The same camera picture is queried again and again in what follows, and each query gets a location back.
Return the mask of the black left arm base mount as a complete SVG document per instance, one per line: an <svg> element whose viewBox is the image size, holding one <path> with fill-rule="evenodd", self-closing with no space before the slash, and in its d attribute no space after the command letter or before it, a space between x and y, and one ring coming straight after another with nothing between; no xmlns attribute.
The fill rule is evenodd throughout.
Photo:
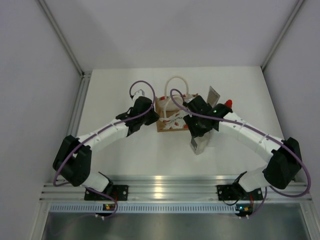
<svg viewBox="0 0 320 240"><path fill-rule="evenodd" d="M109 200L109 198L105 197L105 195L107 195L116 201L127 201L128 194L129 194L128 185L114 184L113 186L108 187L107 190L104 190L103 192L86 189L84 193L84 200L85 201L106 201L106 200Z"/></svg>

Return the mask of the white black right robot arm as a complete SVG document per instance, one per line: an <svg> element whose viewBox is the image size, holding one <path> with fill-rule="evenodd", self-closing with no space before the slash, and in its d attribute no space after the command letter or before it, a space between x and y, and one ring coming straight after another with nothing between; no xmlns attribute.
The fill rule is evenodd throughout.
<svg viewBox="0 0 320 240"><path fill-rule="evenodd" d="M285 189L302 168L296 158L301 157L297 140L269 136L240 118L232 108L218 103L211 106L198 95L183 106L192 112L183 119L193 138L203 137L211 130L226 134L259 155L266 164L241 173L231 185L231 192L244 199L252 191L263 187Z"/></svg>

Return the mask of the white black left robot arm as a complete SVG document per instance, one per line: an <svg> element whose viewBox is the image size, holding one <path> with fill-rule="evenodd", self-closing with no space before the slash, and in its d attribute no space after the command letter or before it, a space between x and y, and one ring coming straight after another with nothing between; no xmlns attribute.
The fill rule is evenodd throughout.
<svg viewBox="0 0 320 240"><path fill-rule="evenodd" d="M83 186L93 191L102 200L113 194L114 184L101 172L92 170L92 155L117 140L129 137L159 119L154 103L145 96L135 99L128 111L115 117L106 126L83 136L66 136L52 164L57 175L61 175L74 187Z"/></svg>

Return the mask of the red bottle with red cap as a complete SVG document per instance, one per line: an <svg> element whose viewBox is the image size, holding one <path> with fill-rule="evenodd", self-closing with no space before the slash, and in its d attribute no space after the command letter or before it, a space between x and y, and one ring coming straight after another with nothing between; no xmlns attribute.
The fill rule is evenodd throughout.
<svg viewBox="0 0 320 240"><path fill-rule="evenodd" d="M228 99L224 105L230 109L232 109L232 106L233 106L233 101L231 99Z"/></svg>

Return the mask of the burlap watermelon canvas bag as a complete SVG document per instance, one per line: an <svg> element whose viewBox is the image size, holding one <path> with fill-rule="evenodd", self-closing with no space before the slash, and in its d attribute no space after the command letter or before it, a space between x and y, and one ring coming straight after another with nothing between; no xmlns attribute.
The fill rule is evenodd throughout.
<svg viewBox="0 0 320 240"><path fill-rule="evenodd" d="M189 130L183 119L188 113L177 107L167 92L169 82L173 79L180 79L184 82L186 93L183 93L182 96L185 101L190 101L198 96L197 93L189 93L189 85L182 76L175 75L168 79L164 85L164 95L155 99L155 111L159 115L159 120L156 122L157 132Z"/></svg>

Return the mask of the clear square bottle black cap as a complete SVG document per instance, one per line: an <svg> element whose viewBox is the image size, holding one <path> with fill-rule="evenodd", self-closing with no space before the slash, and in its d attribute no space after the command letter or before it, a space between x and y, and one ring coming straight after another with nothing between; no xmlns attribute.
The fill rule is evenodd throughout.
<svg viewBox="0 0 320 240"><path fill-rule="evenodd" d="M207 132L203 136L191 137L190 147L196 155L200 155L204 152L208 142L210 140L210 133Z"/></svg>

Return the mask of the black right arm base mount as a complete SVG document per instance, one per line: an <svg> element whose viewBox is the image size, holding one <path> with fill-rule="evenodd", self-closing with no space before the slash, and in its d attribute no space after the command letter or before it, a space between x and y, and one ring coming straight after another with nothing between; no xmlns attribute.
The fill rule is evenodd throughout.
<svg viewBox="0 0 320 240"><path fill-rule="evenodd" d="M263 200L262 190L257 188L253 191L236 190L232 184L220 184L216 186L219 201L261 201Z"/></svg>

